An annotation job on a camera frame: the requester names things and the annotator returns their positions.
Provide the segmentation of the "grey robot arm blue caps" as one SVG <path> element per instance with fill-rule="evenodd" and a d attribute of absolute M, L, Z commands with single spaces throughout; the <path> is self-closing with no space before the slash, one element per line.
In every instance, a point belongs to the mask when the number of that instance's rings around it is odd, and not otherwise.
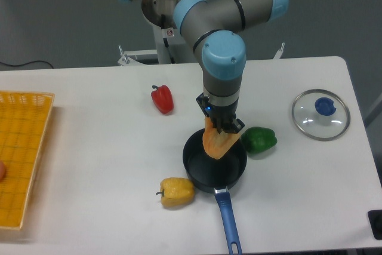
<path fill-rule="evenodd" d="M 197 103 L 213 127 L 225 133 L 244 127 L 236 117 L 247 60 L 240 32 L 284 15 L 288 6 L 289 0 L 141 0 L 158 62 L 200 64 L 204 90 Z"/>

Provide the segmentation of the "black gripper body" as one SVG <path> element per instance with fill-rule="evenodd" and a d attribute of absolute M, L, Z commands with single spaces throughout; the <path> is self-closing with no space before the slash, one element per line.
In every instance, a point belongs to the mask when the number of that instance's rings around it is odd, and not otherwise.
<path fill-rule="evenodd" d="M 224 121 L 237 119 L 236 108 L 238 106 L 239 93 L 227 97 L 218 97 L 213 94 L 200 94 L 196 101 L 206 117 L 220 118 L 221 128 Z"/>

